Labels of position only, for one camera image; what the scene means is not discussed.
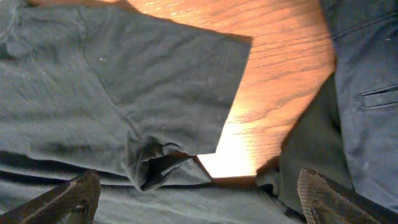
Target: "t-shirt sleeve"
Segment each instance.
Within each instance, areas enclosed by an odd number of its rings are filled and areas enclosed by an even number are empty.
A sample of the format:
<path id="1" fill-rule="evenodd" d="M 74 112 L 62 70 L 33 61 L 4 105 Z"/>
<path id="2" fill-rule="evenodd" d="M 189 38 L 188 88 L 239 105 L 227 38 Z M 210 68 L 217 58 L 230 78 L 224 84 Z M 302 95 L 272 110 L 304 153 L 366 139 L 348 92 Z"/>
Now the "t-shirt sleeve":
<path id="1" fill-rule="evenodd" d="M 80 14 L 85 59 L 133 138 L 190 155 L 215 152 L 251 46 L 113 7 Z"/>

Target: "jeans pocket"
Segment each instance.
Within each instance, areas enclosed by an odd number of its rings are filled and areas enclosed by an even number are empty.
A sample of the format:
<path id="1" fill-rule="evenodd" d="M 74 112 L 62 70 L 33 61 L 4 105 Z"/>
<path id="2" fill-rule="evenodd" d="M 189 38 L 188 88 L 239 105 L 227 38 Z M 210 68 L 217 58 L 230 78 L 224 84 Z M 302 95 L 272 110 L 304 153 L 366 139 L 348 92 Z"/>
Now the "jeans pocket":
<path id="1" fill-rule="evenodd" d="M 398 105 L 398 84 L 359 94 L 361 108 L 382 108 Z"/>

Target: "dark green fabric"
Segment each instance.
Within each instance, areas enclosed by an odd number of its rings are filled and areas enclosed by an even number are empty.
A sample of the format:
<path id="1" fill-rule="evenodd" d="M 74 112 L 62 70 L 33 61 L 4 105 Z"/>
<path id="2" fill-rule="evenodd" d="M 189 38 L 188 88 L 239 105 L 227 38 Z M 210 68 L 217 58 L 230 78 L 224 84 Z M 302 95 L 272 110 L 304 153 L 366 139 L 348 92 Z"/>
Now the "dark green fabric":
<path id="1" fill-rule="evenodd" d="M 272 184 L 279 200 L 302 213 L 296 185 L 305 167 L 353 188 L 343 152 L 334 75 L 323 84 L 286 137 L 279 157 L 279 171 L 259 173 L 257 183 Z"/>

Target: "table surface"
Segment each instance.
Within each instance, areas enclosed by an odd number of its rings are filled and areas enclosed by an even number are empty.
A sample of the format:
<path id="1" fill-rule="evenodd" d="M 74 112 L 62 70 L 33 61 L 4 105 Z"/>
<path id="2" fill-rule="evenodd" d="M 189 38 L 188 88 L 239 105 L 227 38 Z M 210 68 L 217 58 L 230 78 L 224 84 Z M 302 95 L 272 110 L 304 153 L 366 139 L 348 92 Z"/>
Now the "table surface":
<path id="1" fill-rule="evenodd" d="M 182 24 L 253 37 L 217 152 L 199 156 L 214 178 L 253 176 L 277 157 L 281 142 L 334 69 L 331 40 L 317 0 L 106 1 Z"/>

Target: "t-shirt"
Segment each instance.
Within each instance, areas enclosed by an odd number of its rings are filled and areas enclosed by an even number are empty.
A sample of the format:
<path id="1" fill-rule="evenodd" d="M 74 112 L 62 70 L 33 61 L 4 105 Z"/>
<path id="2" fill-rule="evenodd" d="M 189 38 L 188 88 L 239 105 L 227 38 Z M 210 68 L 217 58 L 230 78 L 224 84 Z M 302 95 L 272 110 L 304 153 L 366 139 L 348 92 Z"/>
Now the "t-shirt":
<path id="1" fill-rule="evenodd" d="M 249 49 L 113 7 L 1 1 L 0 212 L 94 169 L 95 223 L 294 222 L 192 158 L 215 152 Z"/>

